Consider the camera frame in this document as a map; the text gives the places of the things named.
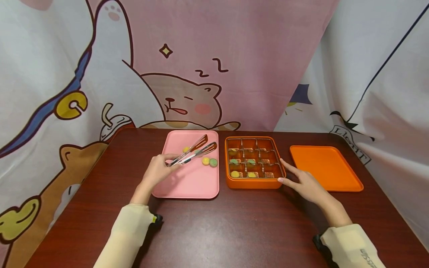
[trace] wooden table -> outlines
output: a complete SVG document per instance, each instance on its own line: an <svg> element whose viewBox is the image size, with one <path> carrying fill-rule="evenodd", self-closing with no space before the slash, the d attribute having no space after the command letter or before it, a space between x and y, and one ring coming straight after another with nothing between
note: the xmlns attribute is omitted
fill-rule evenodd
<svg viewBox="0 0 429 268"><path fill-rule="evenodd" d="M125 129L118 133L27 267L92 267L113 222L141 181L169 130ZM369 172L339 136L328 133L219 132L220 192L213 200L151 198L164 216L150 229L134 267L327 267L312 237L327 228L321 211L290 189L232 190L225 181L228 136L271 136L293 163L291 145L337 147L361 179L361 193L333 193L360 224L389 268L429 267L429 254Z"/></svg>

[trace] cartoon backdrop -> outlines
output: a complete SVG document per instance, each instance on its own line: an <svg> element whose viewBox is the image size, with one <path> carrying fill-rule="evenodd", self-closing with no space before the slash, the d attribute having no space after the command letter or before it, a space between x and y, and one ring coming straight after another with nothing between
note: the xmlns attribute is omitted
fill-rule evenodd
<svg viewBox="0 0 429 268"><path fill-rule="evenodd" d="M426 249L428 7L342 0L275 128L343 137Z"/></svg>
<svg viewBox="0 0 429 268"><path fill-rule="evenodd" d="M310 103L337 3L2 1L0 264L25 265L117 131L273 131Z"/></svg>

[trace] metal tongs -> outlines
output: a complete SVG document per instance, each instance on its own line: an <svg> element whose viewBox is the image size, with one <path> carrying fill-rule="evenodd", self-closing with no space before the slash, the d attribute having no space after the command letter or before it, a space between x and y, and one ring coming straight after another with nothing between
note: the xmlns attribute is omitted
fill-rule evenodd
<svg viewBox="0 0 429 268"><path fill-rule="evenodd" d="M174 166L178 164L186 164L187 162L191 161L194 157L201 157L205 154L208 154L218 147L218 144L216 142L212 142L209 145L205 146L203 149L194 152L198 148L201 148L204 144L208 142L208 136L205 134L203 137L201 137L198 141L195 142L194 145L192 145L189 150L181 154L179 157L174 159L170 164L167 166Z"/></svg>

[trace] left hand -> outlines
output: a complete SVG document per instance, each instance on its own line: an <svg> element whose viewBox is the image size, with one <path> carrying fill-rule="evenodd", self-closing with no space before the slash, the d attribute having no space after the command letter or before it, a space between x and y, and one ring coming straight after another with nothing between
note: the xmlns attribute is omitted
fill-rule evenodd
<svg viewBox="0 0 429 268"><path fill-rule="evenodd" d="M165 180L168 175L173 173L182 167L182 165L174 165L168 167L165 163L166 160L173 160L180 156L179 154L158 154L155 157L152 157L151 162L149 163L148 169L146 169L145 174L143 175L142 182L148 183L151 187L155 187L158 183Z"/></svg>

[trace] hand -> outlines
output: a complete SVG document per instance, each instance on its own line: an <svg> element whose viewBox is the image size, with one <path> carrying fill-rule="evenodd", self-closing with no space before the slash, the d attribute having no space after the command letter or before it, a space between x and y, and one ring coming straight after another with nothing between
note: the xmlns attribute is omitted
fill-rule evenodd
<svg viewBox="0 0 429 268"><path fill-rule="evenodd" d="M332 196L320 185L320 183L311 175L296 167L289 165L283 159L280 159L283 166L292 172L298 179L299 183L293 182L286 178L278 178L277 180L282 184L297 191L306 200L321 206L324 202L331 199Z"/></svg>
<svg viewBox="0 0 429 268"><path fill-rule="evenodd" d="M137 186L130 200L130 204L147 205L153 188L168 175L182 167L182 165L168 167L165 164L166 160L173 160L178 156L178 154L159 154L152 157L148 169L143 175L142 182Z"/></svg>
<svg viewBox="0 0 429 268"><path fill-rule="evenodd" d="M168 175L182 167L182 165L168 167L165 163L166 160L173 160L178 156L179 154L158 154L152 157L142 181L149 183L153 187L162 182Z"/></svg>

